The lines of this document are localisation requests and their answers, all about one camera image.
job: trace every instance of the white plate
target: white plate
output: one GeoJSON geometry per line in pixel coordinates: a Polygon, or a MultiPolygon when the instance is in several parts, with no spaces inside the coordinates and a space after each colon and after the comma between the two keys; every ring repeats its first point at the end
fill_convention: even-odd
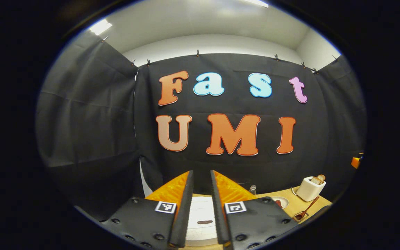
{"type": "Polygon", "coordinates": [[[287,198],[283,198],[280,196],[272,196],[271,199],[273,199],[273,201],[281,201],[282,209],[285,209],[289,204],[287,198]]]}

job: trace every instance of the black fabric backdrop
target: black fabric backdrop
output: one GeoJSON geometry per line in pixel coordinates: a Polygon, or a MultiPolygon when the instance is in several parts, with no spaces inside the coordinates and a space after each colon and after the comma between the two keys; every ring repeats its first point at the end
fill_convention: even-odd
{"type": "Polygon", "coordinates": [[[193,169],[195,193],[210,194],[209,170],[214,169],[245,188],[257,185],[259,193],[273,192],[300,185],[307,176],[324,174],[327,184],[324,197],[336,197],[349,183],[355,169],[351,157],[362,151],[366,117],[360,88],[346,60],[321,70],[319,75],[286,61],[242,54],[203,54],[176,57],[141,66],[135,88],[135,132],[141,154],[141,166],[152,190],[185,171],[193,169]],[[162,76],[186,70],[178,100],[159,106],[162,76]],[[196,77],[215,72],[222,77],[225,92],[219,96],[196,95],[192,88],[196,77]],[[255,98],[249,92],[251,73],[267,74],[273,93],[268,98],[255,98]],[[305,104],[299,103],[289,79],[297,76],[304,83],[305,104]],[[226,114],[234,128],[246,114],[261,118],[257,128],[256,156],[208,155],[211,140],[209,114],[226,114]],[[192,116],[189,144],[181,152],[165,150],[158,141],[159,115],[169,115],[171,141],[178,141],[175,117],[192,116]],[[294,151],[276,153],[281,141],[280,117],[293,117],[294,151]]]}
{"type": "Polygon", "coordinates": [[[41,157],[63,193],[98,220],[143,196],[133,127],[137,67],[91,32],[71,41],[38,99],[41,157]]]}

